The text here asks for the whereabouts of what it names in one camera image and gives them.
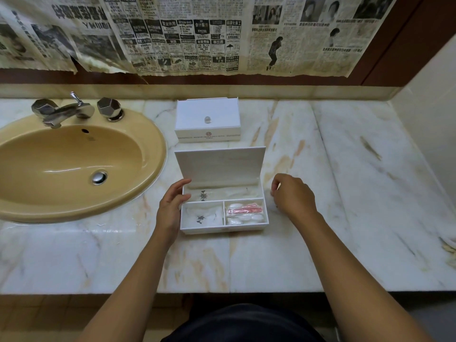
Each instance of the sink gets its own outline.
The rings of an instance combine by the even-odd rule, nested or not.
[[[71,221],[143,192],[163,167],[166,142],[151,120],[124,111],[118,122],[95,113],[50,129],[32,115],[0,129],[0,218]]]

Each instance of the pink package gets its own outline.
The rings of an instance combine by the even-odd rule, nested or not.
[[[235,209],[228,209],[227,214],[234,215],[238,213],[259,213],[263,212],[263,208],[256,203],[244,205],[243,207],[237,207]]]

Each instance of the left hand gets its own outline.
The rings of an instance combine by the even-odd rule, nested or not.
[[[161,238],[168,247],[177,239],[180,229],[180,205],[189,200],[191,194],[182,195],[182,187],[191,182],[191,179],[181,179],[173,183],[166,191],[157,211],[157,223],[152,236]]]

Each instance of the box lid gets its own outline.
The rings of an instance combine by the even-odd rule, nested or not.
[[[174,151],[184,178],[191,185],[245,185],[260,177],[265,146]]]
[[[237,98],[202,98],[177,101],[176,129],[239,127]]]

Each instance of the white box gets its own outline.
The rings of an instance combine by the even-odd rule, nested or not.
[[[181,143],[241,140],[237,98],[177,101],[177,138]]]
[[[182,204],[180,229],[185,234],[264,229],[269,224],[260,178],[265,150],[260,146],[175,151],[182,176],[192,179],[183,188],[183,193],[191,193],[191,198]],[[256,203],[263,208],[263,220],[228,224],[233,215],[228,215],[227,210],[233,203]]]

